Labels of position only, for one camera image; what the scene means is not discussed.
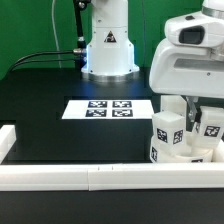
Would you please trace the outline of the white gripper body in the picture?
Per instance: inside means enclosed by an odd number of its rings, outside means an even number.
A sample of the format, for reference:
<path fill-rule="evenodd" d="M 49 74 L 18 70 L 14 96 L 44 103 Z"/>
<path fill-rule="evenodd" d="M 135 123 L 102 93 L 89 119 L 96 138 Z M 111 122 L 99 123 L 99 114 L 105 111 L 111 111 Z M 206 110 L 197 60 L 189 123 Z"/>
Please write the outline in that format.
<path fill-rule="evenodd" d="M 210 50 L 162 40 L 154 54 L 149 85 L 155 93 L 224 98 L 224 61 Z"/>

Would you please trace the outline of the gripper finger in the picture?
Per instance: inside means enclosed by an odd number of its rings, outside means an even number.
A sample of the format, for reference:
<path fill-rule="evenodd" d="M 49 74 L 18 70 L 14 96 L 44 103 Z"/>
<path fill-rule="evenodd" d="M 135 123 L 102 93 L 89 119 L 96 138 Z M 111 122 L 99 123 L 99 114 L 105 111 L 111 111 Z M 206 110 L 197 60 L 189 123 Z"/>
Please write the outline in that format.
<path fill-rule="evenodd" d="M 199 123 L 201 120 L 201 109 L 196 107 L 196 103 L 199 98 L 195 96 L 187 96 L 186 101 L 189 107 L 188 111 L 188 126 L 193 127 L 195 123 Z"/>

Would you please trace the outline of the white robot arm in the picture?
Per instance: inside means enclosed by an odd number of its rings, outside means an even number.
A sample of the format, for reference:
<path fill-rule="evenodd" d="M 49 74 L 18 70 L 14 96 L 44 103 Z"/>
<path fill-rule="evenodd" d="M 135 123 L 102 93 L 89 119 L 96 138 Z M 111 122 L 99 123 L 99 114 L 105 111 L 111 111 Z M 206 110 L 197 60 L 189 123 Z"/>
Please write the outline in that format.
<path fill-rule="evenodd" d="M 92 39 L 82 74 L 100 82 L 137 72 L 128 38 L 128 1 L 92 0 Z M 198 12 L 165 23 L 149 73 L 155 93 L 224 98 L 224 0 L 204 0 Z"/>

